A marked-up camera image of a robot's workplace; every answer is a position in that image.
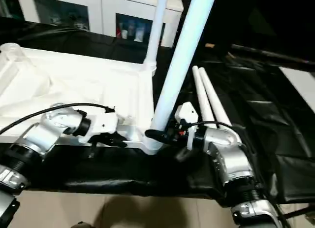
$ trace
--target white tray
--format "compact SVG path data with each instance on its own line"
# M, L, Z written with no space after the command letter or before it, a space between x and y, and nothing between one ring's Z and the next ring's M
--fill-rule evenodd
M0 47L0 128L58 102L91 102L114 107L120 116L118 133L140 141L153 117L152 72L142 64L20 48ZM101 109L75 107L89 115ZM39 117L0 136L13 142Z

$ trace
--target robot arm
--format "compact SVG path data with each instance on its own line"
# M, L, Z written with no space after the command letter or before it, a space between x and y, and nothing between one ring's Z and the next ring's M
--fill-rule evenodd
M225 190L227 206L231 207L234 222L243 228L282 228L272 204L257 183L251 164L243 151L240 137L233 130L199 125L198 116L190 102L179 106L175 113L178 134L167 135L147 130L146 136L163 143L183 147L180 161L194 150L211 156Z
M9 225L19 207L12 194L19 194L30 184L31 175L62 134L86 143L94 135L114 133L117 124L115 112L88 118L85 112L68 107L47 112L39 123L30 126L0 157L0 228Z

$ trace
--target glass cabinet door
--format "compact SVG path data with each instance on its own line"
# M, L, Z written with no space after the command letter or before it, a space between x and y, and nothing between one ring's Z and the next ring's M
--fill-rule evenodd
M43 24L90 30L88 8L59 0L34 0L39 21Z
M19 0L25 20L103 34L101 0Z
M152 20L116 13L116 37L148 44L152 23ZM165 23L163 23L161 39L164 29Z

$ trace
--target black tablecloth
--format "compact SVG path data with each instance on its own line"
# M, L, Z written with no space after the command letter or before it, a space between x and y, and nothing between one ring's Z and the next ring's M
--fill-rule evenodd
M83 31L0 19L0 43L142 63L146 45ZM160 48L153 77L154 102L161 91L173 50ZM247 154L278 202L315 200L315 114L278 68L204 66L247 146ZM189 71L177 105L198 102ZM32 178L33 190L77 193L188 196L224 203L209 156L179 163L165 154L138 149L102 148L94 158L88 147L56 146Z

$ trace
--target white tube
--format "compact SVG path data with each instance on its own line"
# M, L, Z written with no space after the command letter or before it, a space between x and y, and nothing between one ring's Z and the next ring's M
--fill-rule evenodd
M151 129L164 130L174 108L200 36L207 22L214 0L191 0L165 83L159 97ZM144 140L146 146L157 151L161 144Z
M229 126L231 126L232 125L231 121L230 121L229 117L227 116L224 107L222 106L222 103L221 103L221 101L217 95L216 90L214 89L214 87L213 87L213 85L209 79L209 76L207 75L206 70L204 68L200 68L198 71L200 73L204 88L207 92L208 99L210 101L210 105L211 105L211 108L213 110L213 113L216 116L216 119L218 121L221 121L221 122L226 123ZM225 126L220 126L220 129L231 130L230 128L225 127ZM237 137L237 141L241 143L242 141L241 141L240 136L237 134L236 137Z
M151 28L147 55L144 60L144 67L155 71L157 68L158 45L163 27L164 11L166 9L167 0L158 0Z
M212 114L211 106L203 86L199 70L197 66L192 67L193 77L195 79L195 85L197 90L198 102L200 106L201 116L203 121L214 121L215 118ZM214 124L206 125L208 127L216 128Z

